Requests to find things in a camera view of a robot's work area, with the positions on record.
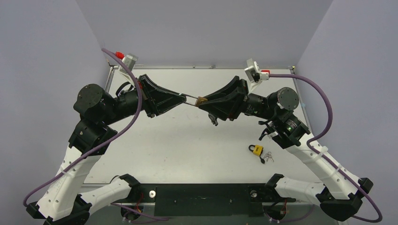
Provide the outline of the small brass padlock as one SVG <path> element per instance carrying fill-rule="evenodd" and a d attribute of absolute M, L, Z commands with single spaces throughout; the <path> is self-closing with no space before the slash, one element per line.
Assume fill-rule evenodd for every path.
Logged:
<path fill-rule="evenodd" d="M 208 101 L 208 99 L 204 98 L 204 97 L 195 97 L 195 96 L 191 96 L 191 95 L 183 94 L 183 93 L 181 93 L 180 95 L 185 97 L 185 99 L 186 99 L 184 102 L 185 104 L 192 105 L 194 107 L 198 107 L 202 103 Z"/>

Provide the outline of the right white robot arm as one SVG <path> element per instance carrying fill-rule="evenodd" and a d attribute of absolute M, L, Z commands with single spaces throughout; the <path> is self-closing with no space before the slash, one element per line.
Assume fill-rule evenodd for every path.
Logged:
<path fill-rule="evenodd" d="M 261 81 L 274 77 L 257 75 L 250 82 L 234 77 L 220 90 L 199 98 L 195 105 L 209 113 L 212 120 L 235 120 L 240 114 L 254 116 L 265 126 L 260 137 L 270 137 L 282 149 L 297 157 L 318 178 L 318 183 L 290 179 L 281 174 L 273 175 L 265 186 L 265 195 L 270 200 L 294 198 L 319 206 L 329 217 L 346 221 L 356 218 L 363 203 L 369 198 L 373 183 L 368 178 L 359 178 L 350 173 L 328 152 L 328 148 L 318 140 L 326 135 L 331 127 L 333 113 L 329 99 L 313 81 L 298 76 L 321 95 L 328 112 L 324 130 L 313 135 L 308 126 L 297 116 L 297 93 L 288 88 L 262 97 L 253 94 L 252 89 Z"/>

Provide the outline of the silver keys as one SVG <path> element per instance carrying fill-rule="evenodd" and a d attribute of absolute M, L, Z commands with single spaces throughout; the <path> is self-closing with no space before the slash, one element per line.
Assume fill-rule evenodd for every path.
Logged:
<path fill-rule="evenodd" d="M 265 164 L 268 161 L 274 162 L 272 152 L 268 151 L 268 152 L 264 153 L 262 156 L 260 156 L 260 161 L 262 164 Z"/>

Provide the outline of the small keys bunch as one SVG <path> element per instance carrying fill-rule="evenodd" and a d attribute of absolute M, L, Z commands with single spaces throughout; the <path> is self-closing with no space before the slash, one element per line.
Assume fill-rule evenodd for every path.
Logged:
<path fill-rule="evenodd" d="M 218 123 L 218 118 L 217 118 L 216 116 L 214 116 L 214 115 L 212 115 L 211 113 L 209 113 L 209 114 L 208 114 L 208 117 L 209 117 L 211 123 L 212 123 L 214 126 L 218 126 L 219 123 Z"/>

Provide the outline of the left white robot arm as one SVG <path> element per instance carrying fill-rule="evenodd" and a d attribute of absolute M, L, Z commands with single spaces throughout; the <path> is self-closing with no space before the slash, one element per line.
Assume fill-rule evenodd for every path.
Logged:
<path fill-rule="evenodd" d="M 186 97 L 156 85 L 146 75 L 139 77 L 137 87 L 128 82 L 125 85 L 128 89 L 121 86 L 117 97 L 96 84 L 80 90 L 74 109 L 81 119 L 69 138 L 58 179 L 51 182 L 39 201 L 26 207 L 34 219 L 42 219 L 47 225 L 83 225 L 90 215 L 115 201 L 139 198 L 140 183 L 129 174 L 90 192 L 80 193 L 80 188 L 117 135 L 111 124 L 140 111 L 149 117 L 161 115 L 186 102 Z"/>

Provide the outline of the yellow padlock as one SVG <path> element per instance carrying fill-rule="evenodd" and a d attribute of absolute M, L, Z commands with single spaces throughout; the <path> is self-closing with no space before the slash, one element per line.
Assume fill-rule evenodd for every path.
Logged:
<path fill-rule="evenodd" d="M 265 160 L 261 157 L 261 155 L 262 155 L 262 153 L 263 153 L 263 149 L 264 149 L 263 146 L 260 146 L 260 145 L 249 145 L 249 146 L 248 146 L 248 150 L 249 150 L 252 154 L 258 156 L 259 159 L 260 159 L 260 162 L 261 162 L 262 164 L 265 164 Z"/>

